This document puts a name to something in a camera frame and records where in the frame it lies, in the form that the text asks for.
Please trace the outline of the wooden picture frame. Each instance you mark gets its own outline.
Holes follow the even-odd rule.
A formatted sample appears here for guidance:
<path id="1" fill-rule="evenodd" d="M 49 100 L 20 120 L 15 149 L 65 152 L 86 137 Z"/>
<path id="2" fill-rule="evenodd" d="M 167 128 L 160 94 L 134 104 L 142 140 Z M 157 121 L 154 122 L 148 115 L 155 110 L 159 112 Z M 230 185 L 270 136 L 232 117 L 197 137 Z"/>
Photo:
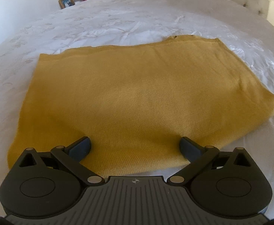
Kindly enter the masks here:
<path id="1" fill-rule="evenodd" d="M 73 0 L 59 0 L 59 5 L 61 9 L 71 7 L 75 5 L 75 2 Z"/>

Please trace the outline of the white bed cover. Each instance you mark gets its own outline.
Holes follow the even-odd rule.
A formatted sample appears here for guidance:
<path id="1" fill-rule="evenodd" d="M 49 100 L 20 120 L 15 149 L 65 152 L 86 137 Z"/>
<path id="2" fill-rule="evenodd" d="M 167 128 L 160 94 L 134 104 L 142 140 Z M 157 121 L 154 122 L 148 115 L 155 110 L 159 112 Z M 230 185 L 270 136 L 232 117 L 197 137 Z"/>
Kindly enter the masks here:
<path id="1" fill-rule="evenodd" d="M 83 46 L 137 45 L 172 35 L 219 38 L 274 93 L 274 27 L 228 0 L 89 0 L 31 22 L 0 45 L 0 184 L 22 101 L 41 53 Z M 273 188 L 274 117 L 234 142 L 244 146 Z"/>

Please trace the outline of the yellow knit sweater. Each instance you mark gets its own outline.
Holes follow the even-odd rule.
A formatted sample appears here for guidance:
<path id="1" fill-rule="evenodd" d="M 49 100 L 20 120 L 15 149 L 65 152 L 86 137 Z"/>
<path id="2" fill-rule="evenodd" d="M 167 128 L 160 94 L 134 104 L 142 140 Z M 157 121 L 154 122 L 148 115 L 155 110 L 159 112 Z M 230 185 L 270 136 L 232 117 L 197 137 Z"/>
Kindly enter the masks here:
<path id="1" fill-rule="evenodd" d="M 82 165 L 103 177 L 178 167 L 182 137 L 222 148 L 272 116 L 274 94 L 219 39 L 69 49 L 40 55 L 7 162 L 87 136 Z"/>

